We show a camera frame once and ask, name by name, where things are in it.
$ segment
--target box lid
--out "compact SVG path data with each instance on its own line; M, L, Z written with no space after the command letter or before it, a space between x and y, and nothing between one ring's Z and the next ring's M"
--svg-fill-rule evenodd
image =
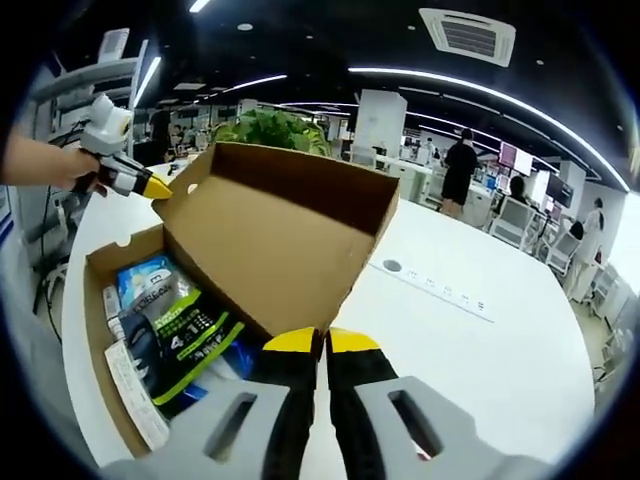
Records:
M171 189L153 208L178 260L271 335L328 328L398 198L398 180L371 170L220 142Z

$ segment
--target green plant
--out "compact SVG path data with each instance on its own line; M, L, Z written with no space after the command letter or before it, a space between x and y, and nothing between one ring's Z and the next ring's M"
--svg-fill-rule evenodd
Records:
M331 147L318 125L282 111L251 110L235 124L218 125L211 141L253 143L331 156Z

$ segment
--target black ceiling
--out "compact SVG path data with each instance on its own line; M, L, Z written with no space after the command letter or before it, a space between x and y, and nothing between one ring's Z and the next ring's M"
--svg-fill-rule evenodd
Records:
M637 144L629 92L636 91L640 78L635 70L624 70L635 67L636 57L621 52L621 31L628 31L621 22L634 17L625 17L620 7L615 7L616 16L613 8L603 5L591 11L589 6L550 0L211 0L191 14L194 1L89 2L62 33L56 52L70 70L96 61L106 30L132 29L125 55L135 55L142 39L149 38L163 62L143 106L162 98L191 102L195 92L173 90L183 81L201 81L207 84L204 91L212 92L215 87L278 74L288 78L210 101L354 103L354 93L362 88L397 90L407 99L409 111L469 125L539 156L572 158L558 147L560 143L603 183L621 188L584 145L509 102L424 78L352 74L347 69L385 67L444 74L506 93L545 112L591 144L631 188L640 190L640 179L630 173L629 162L630 148ZM418 13L423 7L475 13L513 25L516 41L509 67L437 51ZM240 31L241 23L250 23L253 29ZM431 125L411 116L407 121L411 126ZM492 145L491 140L485 143Z

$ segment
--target cable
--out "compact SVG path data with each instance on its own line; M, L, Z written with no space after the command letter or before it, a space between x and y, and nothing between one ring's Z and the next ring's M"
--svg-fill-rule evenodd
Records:
M78 120L71 127L71 129L69 129L69 132L67 132L66 136L64 137L64 140L62 140L62 144L60 148L64 148L67 145L69 138L71 137L71 135L73 135L77 131L76 129L78 128L78 125L80 125L82 121L83 121L82 119ZM53 333L55 333L58 339L58 342L62 343L62 337L60 336L60 333L58 332L58 329L56 328L56 325L53 321L53 316L51 315L51 299L49 298L49 295L47 293L47 288L44 285L48 272L52 270L52 269L45 269L45 266L44 266L44 258L45 258L44 257L44 236L46 233L45 228L46 228L46 222L47 222L47 214L49 213L50 201L51 201L51 186L49 185L47 187L47 196L44 204L44 215L42 216L42 226L40 229L40 263L42 268L40 285L42 286L42 293L44 295L44 300L47 303L47 314L49 315L49 323L51 324L51 329L53 330Z

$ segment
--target open cardboard box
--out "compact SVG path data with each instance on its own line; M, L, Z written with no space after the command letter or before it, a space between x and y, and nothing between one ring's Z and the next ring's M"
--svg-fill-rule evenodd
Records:
M153 208L163 225L90 254L85 315L105 403L134 456L148 448L120 400L104 352L113 343L102 290L116 272L168 252L204 292L266 335L329 327L393 215L398 180L291 150L218 143Z

